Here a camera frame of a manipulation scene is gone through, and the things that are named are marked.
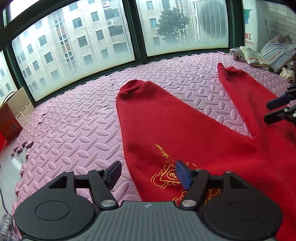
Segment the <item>air conditioner unit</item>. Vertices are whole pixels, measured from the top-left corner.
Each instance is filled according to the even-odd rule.
[[[107,21],[107,25],[113,25],[113,24],[114,24],[113,20]]]
[[[103,4],[103,8],[110,6],[109,1],[102,2],[102,4]]]

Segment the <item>apartment building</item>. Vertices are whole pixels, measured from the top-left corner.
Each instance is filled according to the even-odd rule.
[[[117,0],[77,1],[41,19],[12,44],[36,100],[134,60],[122,2]]]

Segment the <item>barred window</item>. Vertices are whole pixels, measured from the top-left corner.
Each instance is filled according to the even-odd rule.
[[[80,48],[87,45],[87,40],[85,35],[82,37],[77,38]]]
[[[111,26],[111,27],[108,27],[108,29],[109,29],[109,33],[110,33],[110,36],[111,37],[116,36],[116,35],[123,34],[122,25],[119,25],[119,26]]]
[[[96,31],[96,37],[98,41],[103,40],[104,39],[103,31],[102,30]]]

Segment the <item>pink foam mat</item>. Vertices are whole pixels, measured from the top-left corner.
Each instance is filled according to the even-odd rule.
[[[119,203],[141,200],[125,163],[115,107],[119,88],[129,80],[153,81],[196,110],[250,135],[220,84],[218,62],[246,71],[276,95],[289,85],[276,74],[235,61],[226,54],[210,53],[128,68],[69,90],[39,105],[17,139],[15,151],[22,151],[24,146],[29,149],[28,161],[20,170],[22,181],[15,189],[18,199],[12,214],[23,200],[63,171],[87,174],[95,168],[105,169],[116,160],[121,161],[123,171],[112,190],[114,197]],[[77,193],[90,200],[87,189]]]

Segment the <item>red cloth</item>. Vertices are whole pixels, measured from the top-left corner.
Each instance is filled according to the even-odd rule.
[[[178,202],[185,192],[175,175],[176,160],[214,175],[232,170],[280,205],[284,221],[277,238],[292,241],[295,127],[287,122],[267,126],[265,105],[275,95],[241,70],[222,64],[218,70],[254,137],[231,130],[150,81],[132,80],[116,98],[131,177],[143,201]]]

